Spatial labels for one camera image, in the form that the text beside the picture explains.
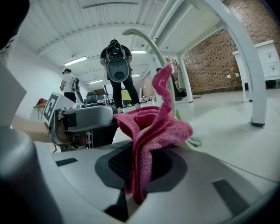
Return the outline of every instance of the sneaker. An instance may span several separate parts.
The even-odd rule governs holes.
[[[136,109],[140,109],[140,108],[141,108],[140,104],[139,104],[139,103],[138,103],[138,104],[135,104],[135,108],[136,108]]]
[[[117,109],[117,111],[118,111],[118,114],[123,113],[123,109],[122,109],[121,107],[119,107],[119,108]]]

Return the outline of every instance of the red brick wall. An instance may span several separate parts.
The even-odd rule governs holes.
[[[225,0],[224,4],[244,25],[254,44],[274,40],[280,58],[280,27],[260,0]],[[226,29],[202,41],[183,55],[192,92],[241,89],[241,79],[232,52],[236,46]]]
[[[155,95],[152,78],[150,72],[144,77],[143,86],[142,86],[142,95],[146,95],[150,99],[150,96]]]

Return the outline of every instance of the white wall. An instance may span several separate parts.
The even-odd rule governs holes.
[[[33,107],[40,98],[48,99],[52,92],[61,93],[59,87],[62,81],[62,72],[20,42],[17,42],[11,51],[7,67],[27,91],[16,112],[18,116],[29,119]],[[81,84],[80,92],[85,99],[88,90]]]

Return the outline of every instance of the white ceiling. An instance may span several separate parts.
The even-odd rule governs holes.
[[[112,39],[117,39],[130,50],[143,49],[145,41],[142,38],[123,36],[122,32],[128,28],[137,28],[149,35],[153,26],[157,25],[158,15],[161,12],[165,14],[163,8],[167,1],[31,0],[19,39],[60,70],[65,68],[64,63],[87,56],[86,61],[71,65],[70,69],[84,84],[88,84],[104,79],[105,73],[99,58],[101,51]],[[195,1],[198,9],[188,9],[177,23],[173,21],[176,17],[172,16],[165,26],[159,36],[162,38],[159,42],[162,50],[180,52],[200,34],[220,22],[220,18],[203,1]],[[116,4],[102,5],[109,2]],[[185,2],[176,14],[186,6]],[[133,55],[133,74],[143,75],[151,62],[153,58],[150,54]]]

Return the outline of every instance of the pink cloth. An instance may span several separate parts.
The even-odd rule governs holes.
[[[193,134],[192,127],[175,119],[171,112],[172,96],[166,87],[171,74],[171,64],[167,64],[152,81],[163,98],[160,108],[149,106],[114,115],[121,130],[133,140],[132,173],[126,181],[126,192],[133,193],[137,204],[145,199],[145,186],[151,181],[151,150],[181,143]]]

